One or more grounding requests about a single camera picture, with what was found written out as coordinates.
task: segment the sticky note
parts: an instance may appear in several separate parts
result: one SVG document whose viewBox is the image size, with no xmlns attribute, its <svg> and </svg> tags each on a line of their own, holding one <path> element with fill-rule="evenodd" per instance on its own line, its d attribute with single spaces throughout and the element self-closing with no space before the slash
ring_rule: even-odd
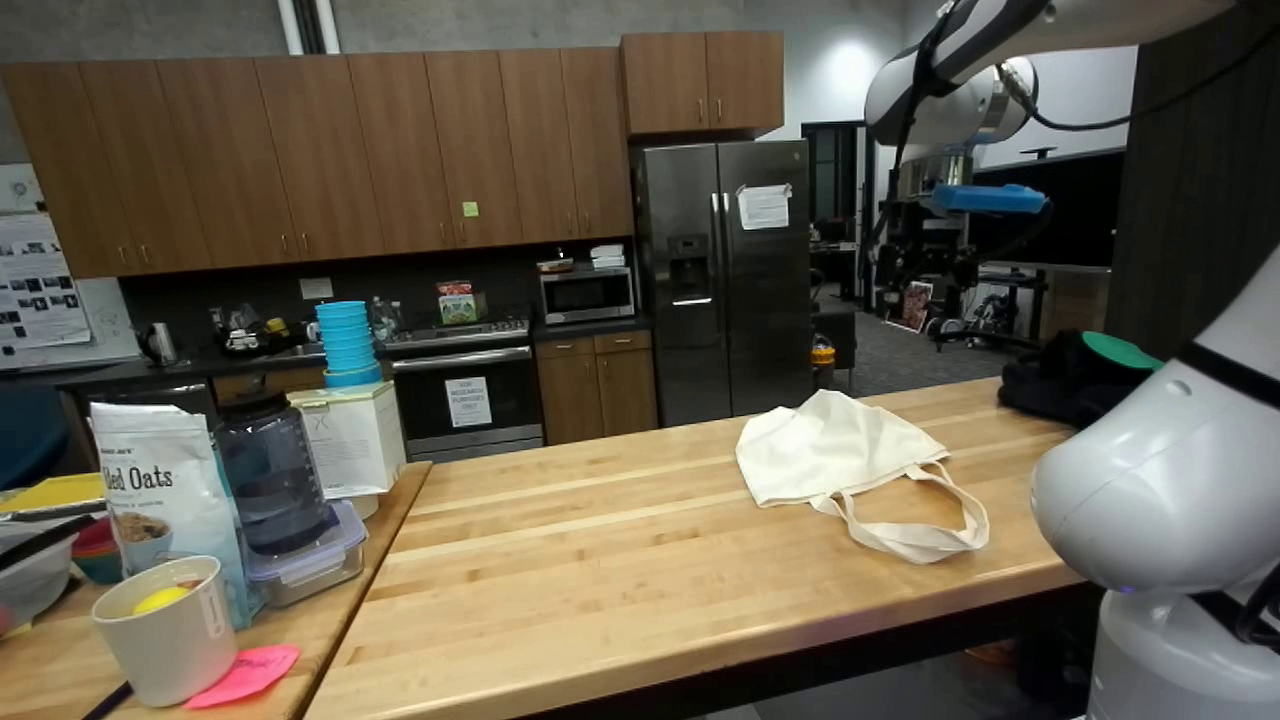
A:
<svg viewBox="0 0 1280 720">
<path fill-rule="evenodd" d="M 234 658 L 234 663 L 214 686 L 194 691 L 189 700 L 189 707 L 218 707 L 218 705 L 234 705 L 234 700 L 261 695 L 279 676 L 287 676 L 291 663 L 297 663 L 297 649 L 291 646 L 246 649 L 246 654 Z"/>
</svg>

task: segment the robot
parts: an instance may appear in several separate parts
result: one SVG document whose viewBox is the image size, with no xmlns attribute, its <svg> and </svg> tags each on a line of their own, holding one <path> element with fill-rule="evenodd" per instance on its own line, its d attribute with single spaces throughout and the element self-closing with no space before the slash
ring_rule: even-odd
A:
<svg viewBox="0 0 1280 720">
<path fill-rule="evenodd" d="M 867 87 L 875 142 L 916 160 L 1007 135 L 976 104 L 1015 51 L 1139 44 L 1232 0 L 951 0 Z M 1049 546 L 1102 583 L 1086 716 L 1280 716 L 1280 249 L 1125 406 L 1030 476 Z"/>
</svg>

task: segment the butcher block island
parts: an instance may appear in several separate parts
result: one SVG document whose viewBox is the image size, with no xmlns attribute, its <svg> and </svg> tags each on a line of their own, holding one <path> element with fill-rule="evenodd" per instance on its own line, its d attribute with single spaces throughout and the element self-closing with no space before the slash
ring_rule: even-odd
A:
<svg viewBox="0 0 1280 720">
<path fill-rule="evenodd" d="M 436 463 L 307 716 L 527 716 L 1070 594 L 1029 511 L 1060 426 L 994 407 L 994 381 L 867 396 L 946 446 L 992 546 L 904 563 L 810 510 L 754 510 L 744 422 Z M 959 525 L 889 483 L 865 519 Z"/>
</svg>

